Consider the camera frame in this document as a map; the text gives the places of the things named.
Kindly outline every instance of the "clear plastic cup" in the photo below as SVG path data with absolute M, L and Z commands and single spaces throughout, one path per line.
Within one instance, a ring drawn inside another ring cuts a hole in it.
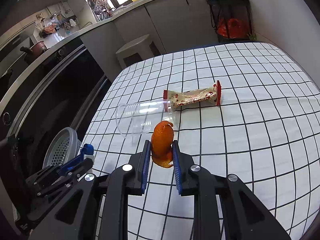
M 116 109 L 116 124 L 123 137 L 153 132 L 161 121 L 175 125 L 171 102 L 156 99 L 148 102 L 120 105 Z

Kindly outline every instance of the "gray basket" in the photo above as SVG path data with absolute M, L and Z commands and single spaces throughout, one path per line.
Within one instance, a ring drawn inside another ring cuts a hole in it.
M 78 153 L 81 141 L 75 130 L 70 127 L 62 129 L 51 142 L 44 158 L 42 168 L 51 164 L 59 165 L 70 161 Z

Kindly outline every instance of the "pot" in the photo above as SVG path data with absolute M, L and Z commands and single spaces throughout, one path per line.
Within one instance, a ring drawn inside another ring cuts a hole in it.
M 25 52 L 26 56 L 24 57 L 24 61 L 30 65 L 34 62 L 42 53 L 44 53 L 48 48 L 44 44 L 44 41 L 39 41 L 31 48 L 21 47 L 20 51 Z

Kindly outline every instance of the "metal screw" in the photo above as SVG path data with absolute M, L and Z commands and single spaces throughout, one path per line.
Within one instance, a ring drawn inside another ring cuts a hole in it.
M 234 174 L 230 174 L 230 175 L 228 176 L 228 179 L 229 179 L 230 181 L 237 181 L 237 180 L 238 180 L 238 177 L 237 177 L 236 175 L 234 175 Z
M 192 166 L 190 167 L 190 169 L 191 169 L 192 171 L 199 171 L 199 170 L 200 170 L 200 166 L 199 166 L 199 165 L 192 165 Z
M 89 174 L 87 174 L 87 175 L 84 176 L 84 179 L 85 179 L 86 181 L 91 181 L 91 180 L 94 179 L 94 175 L 93 175 L 92 173 L 89 173 Z
M 130 165 L 130 164 L 123 165 L 122 169 L 124 171 L 131 171 L 132 170 L 132 165 Z

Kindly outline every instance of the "grid pattern tablecloth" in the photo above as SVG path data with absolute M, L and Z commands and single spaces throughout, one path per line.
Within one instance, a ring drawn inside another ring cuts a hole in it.
M 118 104 L 161 98 L 166 89 L 207 88 L 216 80 L 222 86 L 221 107 L 204 101 L 175 112 L 180 150 L 212 174 L 237 174 L 291 238 L 299 239 L 320 204 L 320 93 L 297 64 L 267 43 L 181 51 L 123 70 L 83 142 L 94 146 L 95 174 L 127 163 L 151 138 L 144 134 L 132 144 L 121 136 Z M 190 239 L 193 197 L 178 195 L 172 171 L 151 162 L 145 195 L 129 196 L 129 240 Z

